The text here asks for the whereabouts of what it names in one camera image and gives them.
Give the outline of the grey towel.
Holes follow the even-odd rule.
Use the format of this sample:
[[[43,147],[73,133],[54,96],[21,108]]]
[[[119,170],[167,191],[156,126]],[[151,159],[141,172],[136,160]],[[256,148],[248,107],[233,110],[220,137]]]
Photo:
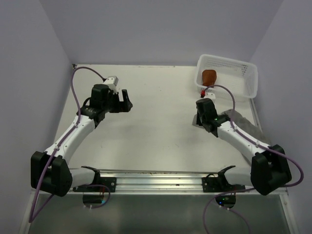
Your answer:
[[[227,115],[228,117],[231,117],[232,114],[232,109],[223,111],[222,113],[219,113],[219,115]],[[202,126],[198,125],[196,123],[197,120],[197,114],[194,115],[193,121],[192,121],[192,125],[195,127],[199,127],[202,128]],[[248,119],[246,119],[245,117],[242,116],[242,114],[240,114],[237,111],[234,111],[234,123],[244,132],[246,132],[247,134],[251,135],[252,137],[256,138],[257,140],[264,142],[268,145],[271,145],[271,141],[270,139],[265,136],[262,131],[260,130],[260,128],[258,128],[257,126],[253,125]]]

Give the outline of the rust brown towel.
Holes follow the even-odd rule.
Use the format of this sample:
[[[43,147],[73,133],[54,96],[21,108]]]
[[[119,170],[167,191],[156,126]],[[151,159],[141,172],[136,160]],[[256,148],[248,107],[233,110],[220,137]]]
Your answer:
[[[212,86],[215,84],[217,79],[217,73],[215,70],[204,70],[202,72],[202,85]]]

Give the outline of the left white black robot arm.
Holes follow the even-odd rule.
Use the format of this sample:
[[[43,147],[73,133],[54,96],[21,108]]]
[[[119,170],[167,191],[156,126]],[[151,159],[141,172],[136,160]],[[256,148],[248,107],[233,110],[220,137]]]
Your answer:
[[[69,168],[75,151],[94,131],[107,113],[127,113],[133,107],[126,89],[114,90],[113,85],[95,84],[91,96],[79,107],[66,132],[44,152],[31,156],[31,187],[63,197],[71,188],[85,186],[94,192],[101,187],[98,169],[82,166]]]

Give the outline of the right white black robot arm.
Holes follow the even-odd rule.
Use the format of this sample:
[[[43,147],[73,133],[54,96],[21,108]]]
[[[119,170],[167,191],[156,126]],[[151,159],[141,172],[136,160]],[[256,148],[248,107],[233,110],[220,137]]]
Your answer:
[[[209,98],[196,101],[196,108],[196,124],[229,143],[251,164],[250,168],[231,165],[219,171],[216,176],[209,174],[204,177],[202,182],[212,191],[243,190],[250,186],[261,195],[268,195],[291,181],[292,175],[287,159],[282,156],[284,149],[281,146],[270,146],[257,141],[231,123],[228,115],[217,114],[215,105]]]

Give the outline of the white perforated plastic basket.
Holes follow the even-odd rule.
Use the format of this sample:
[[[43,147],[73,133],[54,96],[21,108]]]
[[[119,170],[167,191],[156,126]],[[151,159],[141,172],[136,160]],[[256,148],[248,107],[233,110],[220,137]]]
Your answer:
[[[199,57],[194,76],[194,84],[198,92],[206,88],[202,80],[202,73],[205,70],[215,70],[215,84],[228,88],[236,101],[256,97],[258,91],[258,69],[256,65],[245,61],[203,54]]]

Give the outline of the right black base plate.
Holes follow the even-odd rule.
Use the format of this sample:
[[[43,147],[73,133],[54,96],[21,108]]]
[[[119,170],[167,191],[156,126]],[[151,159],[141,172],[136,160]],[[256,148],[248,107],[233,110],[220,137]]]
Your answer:
[[[218,177],[202,177],[201,181],[204,193],[222,193],[246,189],[244,185],[230,185],[227,182],[220,182]]]

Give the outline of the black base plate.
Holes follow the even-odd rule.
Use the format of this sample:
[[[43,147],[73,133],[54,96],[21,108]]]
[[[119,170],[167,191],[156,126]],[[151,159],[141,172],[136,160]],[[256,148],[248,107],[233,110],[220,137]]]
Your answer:
[[[201,181],[204,193],[222,193],[246,189],[244,185],[230,185],[227,182],[220,182],[218,177],[202,177]]]
[[[83,185],[74,187],[74,192],[107,192],[114,193],[116,191],[117,178],[116,177],[98,177],[90,185]]]

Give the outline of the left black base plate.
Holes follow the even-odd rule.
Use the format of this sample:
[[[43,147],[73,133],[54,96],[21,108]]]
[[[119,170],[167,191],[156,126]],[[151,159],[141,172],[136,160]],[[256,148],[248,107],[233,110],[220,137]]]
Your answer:
[[[117,178],[116,177],[98,177],[90,185],[83,185],[74,187],[74,192],[107,192],[114,193],[116,191]]]

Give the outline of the aluminium mounting rail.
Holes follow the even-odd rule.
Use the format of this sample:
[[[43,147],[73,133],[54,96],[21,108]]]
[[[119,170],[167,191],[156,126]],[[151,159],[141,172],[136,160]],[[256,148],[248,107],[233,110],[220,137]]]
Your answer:
[[[148,195],[148,194],[199,194],[202,190],[202,177],[218,177],[220,182],[227,182],[225,178],[216,174],[202,175],[194,173],[148,173],[148,172],[94,172],[82,168],[73,171],[72,175],[61,182],[52,183],[45,178],[40,190],[57,196],[65,196],[74,187],[90,185],[98,177],[116,177],[117,194]],[[250,190],[250,181],[235,182],[230,185],[244,185]]]

